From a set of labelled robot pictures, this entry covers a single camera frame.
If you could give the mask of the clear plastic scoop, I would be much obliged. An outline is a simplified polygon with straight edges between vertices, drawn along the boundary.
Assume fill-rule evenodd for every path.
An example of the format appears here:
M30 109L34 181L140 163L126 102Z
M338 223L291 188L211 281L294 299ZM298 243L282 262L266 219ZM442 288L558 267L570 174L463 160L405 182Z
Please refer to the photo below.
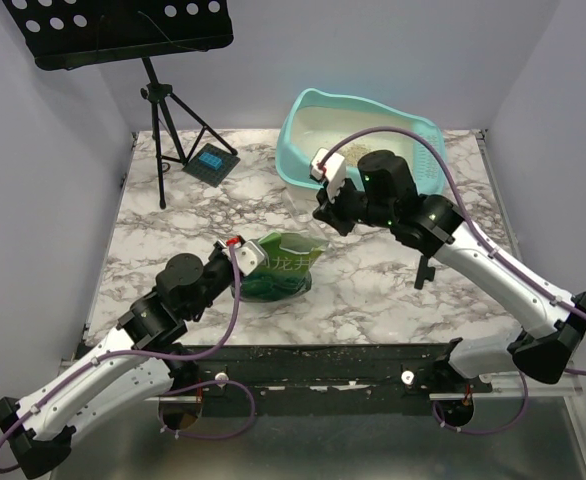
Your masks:
M296 198L295 196L292 196L288 191L283 192L282 201L286 211L292 218L292 221L300 234L309 237L317 237L323 239L326 238L323 229L312 216L314 206L312 202Z

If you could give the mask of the green litter bag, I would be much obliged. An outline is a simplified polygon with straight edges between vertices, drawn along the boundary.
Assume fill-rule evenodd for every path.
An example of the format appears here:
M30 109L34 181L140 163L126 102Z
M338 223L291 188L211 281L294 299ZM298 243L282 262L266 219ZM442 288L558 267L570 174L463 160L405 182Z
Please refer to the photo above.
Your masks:
M311 268L329 241L309 232L273 231L253 239L264 261L241 280L242 302L271 303L304 295L312 288Z

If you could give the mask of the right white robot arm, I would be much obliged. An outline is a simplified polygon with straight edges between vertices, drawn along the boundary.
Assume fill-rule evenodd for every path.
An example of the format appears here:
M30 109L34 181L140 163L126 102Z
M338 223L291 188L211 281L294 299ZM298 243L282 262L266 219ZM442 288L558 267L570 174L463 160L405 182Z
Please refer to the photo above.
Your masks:
M459 208L442 195L417 191L404 158L389 150L366 154L358 162L364 188L346 175L339 154L321 149L310 176L321 183L315 219L342 236L357 224L386 228L402 245L456 270L496 300L521 325L511 333L453 341L433 379L453 392L482 374L519 370L532 379L555 384L586 332L586 322L571 313L586 313L586 292L573 295L557 287L549 299L537 292L546 281L532 271L527 285L500 263L512 257L487 236L476 238Z

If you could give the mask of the black bag clip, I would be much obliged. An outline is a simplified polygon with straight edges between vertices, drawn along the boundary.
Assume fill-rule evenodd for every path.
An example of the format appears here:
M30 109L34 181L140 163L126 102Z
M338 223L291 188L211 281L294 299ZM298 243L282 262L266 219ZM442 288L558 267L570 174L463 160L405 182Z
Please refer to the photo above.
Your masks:
M419 259L414 288L422 290L426 282L432 282L435 277L436 269L429 264L429 258L422 255Z

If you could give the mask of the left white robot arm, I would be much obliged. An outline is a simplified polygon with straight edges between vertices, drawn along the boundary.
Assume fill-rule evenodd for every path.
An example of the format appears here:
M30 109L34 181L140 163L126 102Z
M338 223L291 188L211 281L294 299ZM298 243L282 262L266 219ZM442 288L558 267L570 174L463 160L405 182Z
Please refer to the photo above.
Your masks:
M264 261L254 242L235 237L215 244L208 261L171 258L152 290L135 301L98 344L47 385L21 398L0 399L0 475L19 470L37 479L68 458L100 420L134 402L197 389L194 364L229 340L239 310L214 345L189 352L179 338L189 322Z

